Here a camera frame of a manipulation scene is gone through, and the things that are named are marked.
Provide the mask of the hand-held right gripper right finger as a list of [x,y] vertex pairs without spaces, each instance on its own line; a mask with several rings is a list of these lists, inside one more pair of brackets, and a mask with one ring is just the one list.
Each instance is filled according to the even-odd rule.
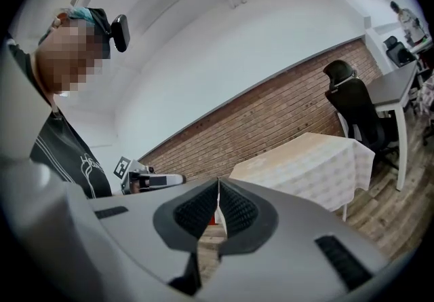
[[220,180],[227,240],[204,301],[334,301],[387,266],[377,246],[319,204]]

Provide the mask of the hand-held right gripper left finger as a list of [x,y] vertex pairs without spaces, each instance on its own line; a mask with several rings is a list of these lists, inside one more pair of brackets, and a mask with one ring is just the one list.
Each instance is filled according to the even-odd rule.
[[205,178],[91,205],[122,251],[164,286],[195,295],[202,287],[198,241],[217,207],[218,179]]

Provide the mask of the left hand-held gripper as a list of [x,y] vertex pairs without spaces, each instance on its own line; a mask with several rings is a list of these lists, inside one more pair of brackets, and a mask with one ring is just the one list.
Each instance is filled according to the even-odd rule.
[[121,156],[113,174],[120,179],[121,193],[128,195],[131,193],[130,185],[138,179],[140,174],[150,175],[150,187],[172,187],[181,185],[186,182],[186,178],[182,174],[154,174],[152,166],[146,166],[134,159],[128,159]]

